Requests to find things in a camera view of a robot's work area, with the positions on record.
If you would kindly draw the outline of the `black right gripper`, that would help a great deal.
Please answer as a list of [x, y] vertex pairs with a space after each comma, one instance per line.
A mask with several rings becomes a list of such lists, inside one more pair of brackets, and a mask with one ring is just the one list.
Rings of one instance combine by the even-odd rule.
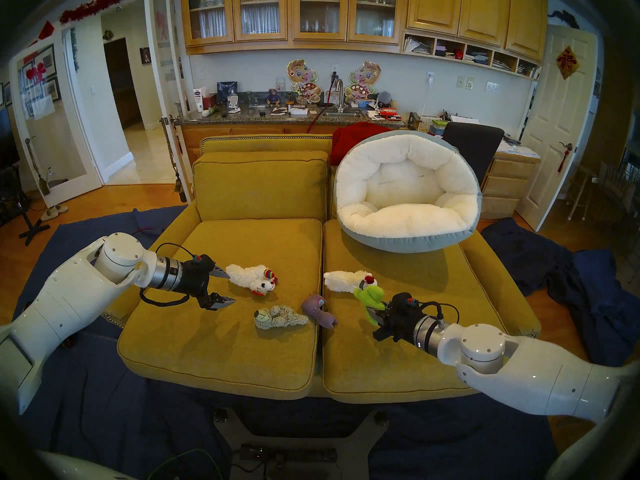
[[397, 343], [400, 340], [415, 343], [415, 330], [425, 318], [420, 304], [409, 292], [395, 294], [384, 309], [367, 306], [367, 315], [378, 326], [372, 336], [380, 342], [391, 337]]

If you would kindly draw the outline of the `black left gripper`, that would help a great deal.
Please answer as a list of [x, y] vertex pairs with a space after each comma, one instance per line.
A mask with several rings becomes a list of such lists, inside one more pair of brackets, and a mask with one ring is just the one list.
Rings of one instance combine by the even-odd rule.
[[194, 297], [202, 309], [219, 311], [236, 302], [236, 299], [231, 297], [208, 293], [209, 277], [231, 278], [222, 268], [215, 265], [209, 255], [193, 255], [191, 260], [180, 261], [179, 266], [181, 277], [175, 281], [175, 292], [184, 296], [178, 300], [178, 304]]

